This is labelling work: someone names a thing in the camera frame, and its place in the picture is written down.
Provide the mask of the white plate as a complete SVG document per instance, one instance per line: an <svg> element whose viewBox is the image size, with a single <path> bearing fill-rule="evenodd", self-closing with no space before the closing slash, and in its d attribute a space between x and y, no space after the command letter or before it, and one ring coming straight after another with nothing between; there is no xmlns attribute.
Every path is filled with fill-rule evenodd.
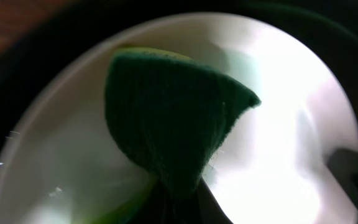
<svg viewBox="0 0 358 224"><path fill-rule="evenodd" d="M238 120L203 178L233 223L356 223L358 211L325 163L358 152L351 104L330 69L284 31L244 16L189 13L131 26L91 44L59 70L0 156L0 223L91 223L136 203L152 183L104 121L112 53L169 50L252 89L261 105Z"/></svg>

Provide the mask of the green sponge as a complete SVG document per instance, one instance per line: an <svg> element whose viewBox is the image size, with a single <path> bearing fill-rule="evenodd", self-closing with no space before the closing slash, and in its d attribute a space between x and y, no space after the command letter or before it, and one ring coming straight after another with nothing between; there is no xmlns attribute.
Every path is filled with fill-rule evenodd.
<svg viewBox="0 0 358 224"><path fill-rule="evenodd" d="M192 195L237 119L259 104L230 76L148 48L115 51L104 91L105 119L117 146L175 200Z"/></svg>

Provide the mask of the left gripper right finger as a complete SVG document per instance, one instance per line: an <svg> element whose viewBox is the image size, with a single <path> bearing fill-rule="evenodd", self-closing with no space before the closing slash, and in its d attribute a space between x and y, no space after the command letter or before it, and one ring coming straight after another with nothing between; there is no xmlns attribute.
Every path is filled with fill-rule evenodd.
<svg viewBox="0 0 358 224"><path fill-rule="evenodd" d="M223 212L214 195L203 179L196 189L202 223L204 224L233 224Z"/></svg>

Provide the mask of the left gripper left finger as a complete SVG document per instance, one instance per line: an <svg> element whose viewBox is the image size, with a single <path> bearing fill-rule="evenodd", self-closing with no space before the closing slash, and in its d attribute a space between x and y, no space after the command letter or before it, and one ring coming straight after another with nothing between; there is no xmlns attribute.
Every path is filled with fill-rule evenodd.
<svg viewBox="0 0 358 224"><path fill-rule="evenodd" d="M177 224L171 198L160 181L148 194L128 224Z"/></svg>

